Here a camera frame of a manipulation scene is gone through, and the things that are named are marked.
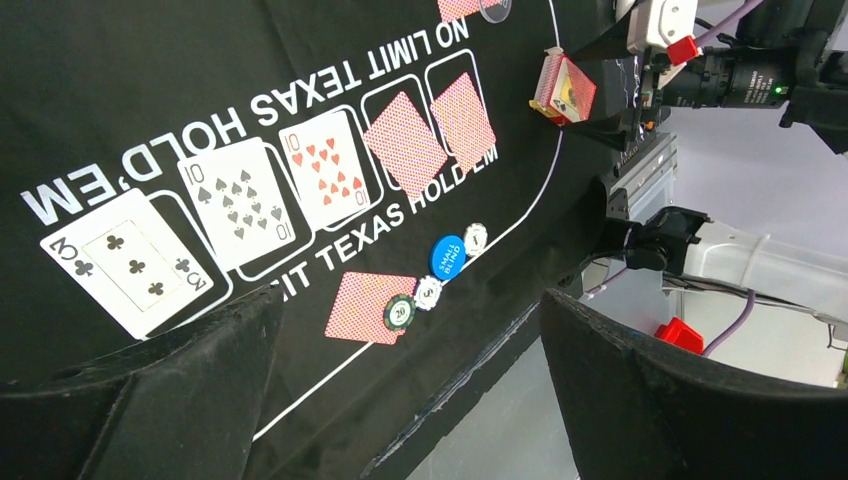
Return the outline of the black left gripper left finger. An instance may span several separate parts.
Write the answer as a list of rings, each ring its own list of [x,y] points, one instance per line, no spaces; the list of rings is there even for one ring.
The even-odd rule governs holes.
[[[1,389],[5,479],[238,479],[284,318],[278,286],[67,370]]]

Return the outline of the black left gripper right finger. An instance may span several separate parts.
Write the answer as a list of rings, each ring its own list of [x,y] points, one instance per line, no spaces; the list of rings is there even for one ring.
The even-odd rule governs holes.
[[[583,479],[843,479],[847,394],[728,366],[560,292],[540,333]]]

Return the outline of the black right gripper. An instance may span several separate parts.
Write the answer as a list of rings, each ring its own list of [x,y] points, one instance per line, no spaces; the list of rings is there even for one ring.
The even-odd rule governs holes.
[[[833,47],[847,18],[844,1],[764,1],[743,16],[722,47],[707,46],[674,73],[667,57],[645,63],[640,95],[621,108],[563,127],[617,151],[636,146],[647,124],[672,107],[780,109],[782,128],[803,124],[836,154],[847,151],[847,54]],[[629,19],[570,54],[576,62],[631,57]]]

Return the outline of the red playing card box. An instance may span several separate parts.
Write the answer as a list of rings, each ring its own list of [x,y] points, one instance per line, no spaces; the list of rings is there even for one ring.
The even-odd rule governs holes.
[[[548,48],[545,53],[530,108],[559,127],[587,121],[596,84],[560,47]]]

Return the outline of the clear dealer button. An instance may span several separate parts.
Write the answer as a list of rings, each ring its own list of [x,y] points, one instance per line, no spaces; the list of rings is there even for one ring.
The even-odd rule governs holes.
[[[491,24],[503,23],[512,10],[512,0],[480,0],[481,16]]]

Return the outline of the red backed playing card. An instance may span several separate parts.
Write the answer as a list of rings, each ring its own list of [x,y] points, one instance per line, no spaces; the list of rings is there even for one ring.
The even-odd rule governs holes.
[[[395,295],[413,297],[417,279],[410,276],[346,272],[342,276],[324,335],[328,338],[393,345],[406,330],[390,331],[383,311]]]

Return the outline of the white grey poker chip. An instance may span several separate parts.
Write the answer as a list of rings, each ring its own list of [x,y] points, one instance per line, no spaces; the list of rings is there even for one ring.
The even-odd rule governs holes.
[[[481,223],[470,224],[464,232],[463,244],[466,256],[476,257],[482,254],[488,245],[488,231]]]

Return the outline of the blue small blind button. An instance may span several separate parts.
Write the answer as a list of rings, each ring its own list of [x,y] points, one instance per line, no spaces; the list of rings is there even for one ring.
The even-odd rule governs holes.
[[[465,264],[467,255],[464,241],[458,235],[446,235],[438,239],[431,249],[429,267],[431,273],[441,281],[455,278]]]

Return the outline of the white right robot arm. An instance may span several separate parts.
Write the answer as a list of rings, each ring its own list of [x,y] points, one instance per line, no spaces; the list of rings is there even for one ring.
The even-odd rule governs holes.
[[[847,55],[833,40],[843,0],[746,1],[701,34],[694,1],[622,1],[615,24],[575,53],[578,60],[636,57],[632,105],[576,131],[623,149],[671,108],[778,109],[780,126],[808,126],[838,155],[847,151]],[[736,289],[847,321],[847,263],[733,229],[680,207],[645,223],[609,218],[593,258],[633,270]]]

